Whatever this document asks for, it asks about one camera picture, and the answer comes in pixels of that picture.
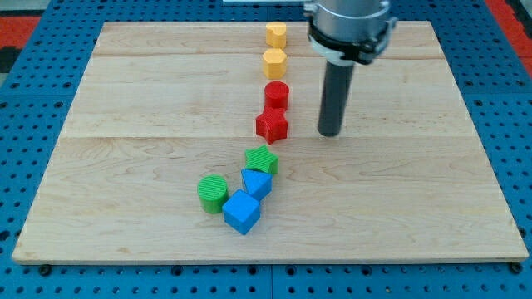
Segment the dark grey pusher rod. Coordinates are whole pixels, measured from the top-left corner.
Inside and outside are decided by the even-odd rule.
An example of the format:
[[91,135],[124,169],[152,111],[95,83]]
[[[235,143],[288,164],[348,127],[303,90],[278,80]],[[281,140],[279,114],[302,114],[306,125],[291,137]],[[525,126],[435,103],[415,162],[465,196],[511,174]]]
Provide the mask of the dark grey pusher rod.
[[337,136],[342,127],[354,66],[338,66],[327,62],[318,117],[318,132]]

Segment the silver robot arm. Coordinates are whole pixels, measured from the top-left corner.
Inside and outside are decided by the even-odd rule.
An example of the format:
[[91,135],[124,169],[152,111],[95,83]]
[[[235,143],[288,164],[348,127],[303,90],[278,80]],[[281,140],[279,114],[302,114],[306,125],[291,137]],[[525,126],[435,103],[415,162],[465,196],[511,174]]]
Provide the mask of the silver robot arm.
[[333,137],[342,129],[355,65],[369,65],[387,48],[397,18],[388,0],[312,0],[303,4],[308,40],[327,61],[318,132]]

